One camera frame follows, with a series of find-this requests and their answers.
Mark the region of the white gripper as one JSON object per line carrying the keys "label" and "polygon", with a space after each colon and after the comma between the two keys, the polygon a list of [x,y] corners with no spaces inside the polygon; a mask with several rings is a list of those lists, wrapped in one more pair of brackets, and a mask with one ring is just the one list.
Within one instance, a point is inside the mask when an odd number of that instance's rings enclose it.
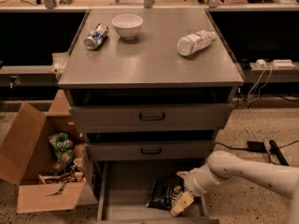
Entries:
{"label": "white gripper", "polygon": [[220,185],[224,178],[214,174],[207,165],[187,171],[177,172],[184,179],[187,191],[181,192],[173,201],[170,214],[178,216],[194,202],[194,197],[200,197],[213,187]]}

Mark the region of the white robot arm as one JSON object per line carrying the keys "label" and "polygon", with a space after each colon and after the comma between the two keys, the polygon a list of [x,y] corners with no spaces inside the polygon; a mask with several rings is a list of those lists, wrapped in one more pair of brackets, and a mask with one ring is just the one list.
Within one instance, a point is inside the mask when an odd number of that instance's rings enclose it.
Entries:
{"label": "white robot arm", "polygon": [[206,163],[190,171],[177,172],[183,179],[184,190],[172,204],[170,214],[177,216],[188,208],[195,197],[201,197],[213,187],[241,177],[269,189],[292,201],[288,224],[299,224],[299,168],[272,163],[247,161],[218,150],[212,152]]}

